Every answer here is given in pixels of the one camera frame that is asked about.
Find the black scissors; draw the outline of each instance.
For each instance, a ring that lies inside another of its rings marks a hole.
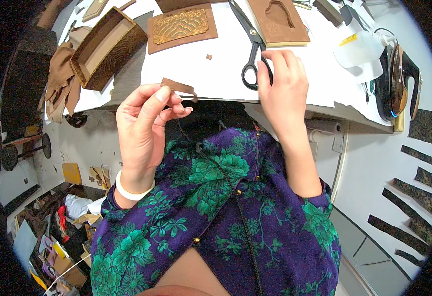
[[[259,88],[259,84],[257,81],[257,68],[254,65],[255,62],[255,55],[257,54],[257,51],[260,47],[260,52],[266,50],[265,43],[260,37],[257,30],[252,26],[251,22],[247,18],[247,16],[244,14],[242,9],[237,5],[234,0],[229,0],[229,6],[231,6],[231,9],[233,10],[234,14],[236,15],[237,20],[241,23],[244,30],[246,31],[247,35],[249,36],[249,39],[252,41],[252,50],[251,50],[251,56],[249,57],[249,62],[244,66],[243,72],[242,72],[242,78],[243,83],[245,86],[247,86],[249,89],[256,91]],[[267,66],[267,69],[269,70],[269,77],[270,77],[270,85],[272,85],[273,82],[273,74],[272,70],[269,67],[269,64],[267,63],[267,60],[264,57],[260,57],[261,61],[265,63]],[[254,71],[254,74],[256,76],[256,82],[254,84],[248,83],[244,77],[246,72],[252,69]]]

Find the white jade bangle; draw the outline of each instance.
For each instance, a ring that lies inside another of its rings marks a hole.
[[[121,172],[122,171],[120,170],[119,173],[118,173],[118,175],[116,176],[116,188],[119,190],[119,193],[123,197],[125,197],[127,199],[130,199],[130,200],[141,200],[144,196],[147,195],[147,193],[149,193],[155,187],[155,180],[154,180],[154,183],[152,184],[152,187],[150,187],[150,189],[147,190],[146,192],[139,193],[139,194],[130,193],[130,192],[128,192],[127,190],[125,190],[122,187],[122,184],[121,184]]]

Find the work table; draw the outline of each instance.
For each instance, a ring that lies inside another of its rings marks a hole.
[[[123,1],[110,0],[101,16],[112,6],[122,5],[121,2]],[[238,4],[249,20],[256,24],[247,3],[240,0]],[[212,9],[218,38],[183,44],[152,55],[148,55],[146,46],[142,46],[115,74],[110,100],[105,99],[107,102],[99,109],[116,109],[139,85],[159,83],[162,77],[194,86],[195,92],[203,99],[259,103],[257,92],[246,88],[241,80],[241,70],[249,58],[251,42],[228,3],[213,3]],[[379,132],[392,133],[392,123],[383,121],[378,114],[376,98],[369,96],[369,103],[366,103],[363,86],[355,84],[352,75],[337,63],[332,54],[333,42],[349,36],[350,32],[342,28],[344,25],[339,29],[334,27],[315,7],[312,10],[296,9],[309,28],[311,42],[307,46],[288,49],[300,57],[305,65],[310,85],[307,110],[316,115],[344,119],[374,127]],[[138,1],[123,12],[133,18],[144,31],[147,30],[147,19],[161,13],[153,0]],[[82,14],[83,11],[78,15],[72,11],[71,15],[59,16],[57,23],[66,21],[59,44],[63,42],[66,31],[74,20],[78,20],[75,27],[94,26],[100,18],[82,23]],[[206,55],[212,55],[212,60],[206,59]],[[106,91],[102,91],[101,96],[106,96]],[[80,101],[82,99],[86,99],[83,91]],[[80,110],[75,109],[76,112],[89,109],[86,106],[77,108]]]

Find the fingernail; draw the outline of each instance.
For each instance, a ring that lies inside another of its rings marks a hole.
[[[166,102],[170,95],[170,87],[163,86],[155,93],[155,97],[159,99],[160,102]]]

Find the purple floral dress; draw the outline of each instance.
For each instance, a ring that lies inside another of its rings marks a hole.
[[[120,209],[114,188],[92,242],[95,295],[133,296],[154,287],[188,248],[232,295],[256,295],[243,209],[264,295],[333,296],[341,248],[329,220],[330,188],[303,199],[285,178],[280,145],[268,134],[229,128],[195,145],[170,141],[155,188],[131,209]]]

